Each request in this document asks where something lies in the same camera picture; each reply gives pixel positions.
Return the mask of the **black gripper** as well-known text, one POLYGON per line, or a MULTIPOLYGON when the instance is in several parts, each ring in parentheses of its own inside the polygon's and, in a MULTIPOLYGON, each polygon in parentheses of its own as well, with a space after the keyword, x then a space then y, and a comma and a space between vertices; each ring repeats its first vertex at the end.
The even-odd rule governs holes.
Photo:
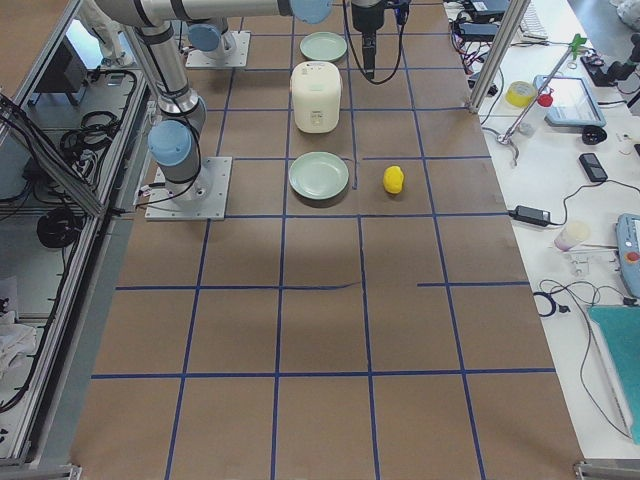
POLYGON ((362 71, 368 80, 373 80, 375 76, 377 32, 384 25, 384 11, 384 1, 351 2, 352 25, 361 34, 362 71))

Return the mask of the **green plate near robot base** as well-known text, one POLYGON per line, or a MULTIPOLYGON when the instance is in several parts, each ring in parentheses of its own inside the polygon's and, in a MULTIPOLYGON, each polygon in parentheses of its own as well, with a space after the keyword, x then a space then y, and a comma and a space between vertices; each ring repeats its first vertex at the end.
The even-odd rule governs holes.
POLYGON ((288 172, 293 191, 310 200, 328 200, 349 183, 344 160, 328 152, 309 152, 293 161, 288 172))

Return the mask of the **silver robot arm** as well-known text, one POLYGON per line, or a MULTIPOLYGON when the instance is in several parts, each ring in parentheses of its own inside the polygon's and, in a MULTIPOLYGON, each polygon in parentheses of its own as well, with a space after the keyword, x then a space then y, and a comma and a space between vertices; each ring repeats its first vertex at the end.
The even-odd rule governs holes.
POLYGON ((192 22, 188 27, 191 45, 213 59, 224 59, 236 50, 236 41, 225 17, 192 22))
POLYGON ((332 10, 330 1, 99 1, 112 20, 128 28, 127 36, 158 106, 169 118, 190 121, 204 113, 173 35, 171 22, 210 23, 229 17, 293 16, 319 24, 332 10))

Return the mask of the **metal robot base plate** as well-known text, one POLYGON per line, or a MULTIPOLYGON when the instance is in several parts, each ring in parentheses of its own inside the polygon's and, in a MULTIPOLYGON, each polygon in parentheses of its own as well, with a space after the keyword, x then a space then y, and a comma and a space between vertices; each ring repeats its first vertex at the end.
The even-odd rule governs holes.
POLYGON ((167 183, 157 167, 154 181, 164 186, 151 191, 145 218, 148 221, 223 220, 231 169, 231 157, 205 157, 195 182, 180 186, 167 183))

